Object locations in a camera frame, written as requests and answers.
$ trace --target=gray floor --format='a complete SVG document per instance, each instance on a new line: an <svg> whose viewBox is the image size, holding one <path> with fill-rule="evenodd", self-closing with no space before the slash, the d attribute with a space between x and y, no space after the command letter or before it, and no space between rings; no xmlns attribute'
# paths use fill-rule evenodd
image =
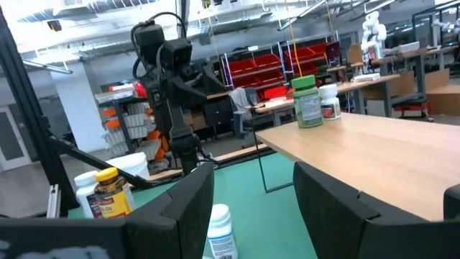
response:
<svg viewBox="0 0 460 259"><path fill-rule="evenodd" d="M382 101L368 101L370 115L384 116ZM436 123L460 125L460 117L433 116ZM234 152L241 148L242 141L233 137L232 134L222 135L217 141L205 142L204 148L219 156ZM92 153L97 158L108 160L105 151ZM75 190L73 178L81 173L95 170L89 165L68 156L61 157L65 170ZM26 217L32 214L44 212L47 207L48 182L40 163L34 163L22 168L0 173L0 214L10 217Z"/></svg>

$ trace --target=ceiling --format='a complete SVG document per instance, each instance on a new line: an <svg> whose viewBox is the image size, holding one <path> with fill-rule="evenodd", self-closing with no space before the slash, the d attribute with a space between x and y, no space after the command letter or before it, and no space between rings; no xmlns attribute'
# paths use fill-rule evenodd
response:
<svg viewBox="0 0 460 259"><path fill-rule="evenodd" d="M201 0L190 0L189 37L210 37L242 28L282 24L296 17L320 0L238 0L203 9ZM388 0L328 0L302 19L326 19L328 10L335 24L345 24L366 9ZM384 12L406 12L434 0L396 0ZM172 0L0 0L9 27L26 59L40 63L78 60L132 49L129 31L136 23L158 12L175 12ZM47 20L59 18L62 31L49 29ZM166 38L176 38L173 16L155 20Z"/></svg>

